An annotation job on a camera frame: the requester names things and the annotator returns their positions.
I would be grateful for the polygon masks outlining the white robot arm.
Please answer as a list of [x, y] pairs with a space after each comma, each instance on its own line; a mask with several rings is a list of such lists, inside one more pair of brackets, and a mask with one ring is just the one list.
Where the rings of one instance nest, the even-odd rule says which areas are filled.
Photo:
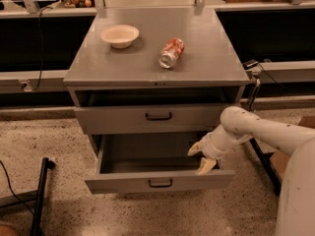
[[287, 154], [275, 236], [315, 236], [315, 130], [262, 119], [238, 106], [226, 108], [220, 124], [191, 146], [203, 157], [197, 173], [210, 172], [228, 149], [256, 138]]

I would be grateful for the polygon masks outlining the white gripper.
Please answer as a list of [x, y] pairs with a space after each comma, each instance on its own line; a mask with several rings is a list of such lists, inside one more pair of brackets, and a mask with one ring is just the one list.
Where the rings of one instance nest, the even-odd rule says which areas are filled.
[[194, 156], [202, 152], [205, 157], [200, 161], [200, 167], [197, 170], [198, 175], [205, 175], [210, 172], [217, 164], [215, 159], [220, 159], [225, 155], [225, 150], [218, 148], [211, 139], [211, 134], [205, 135], [199, 142], [192, 145], [187, 155]]

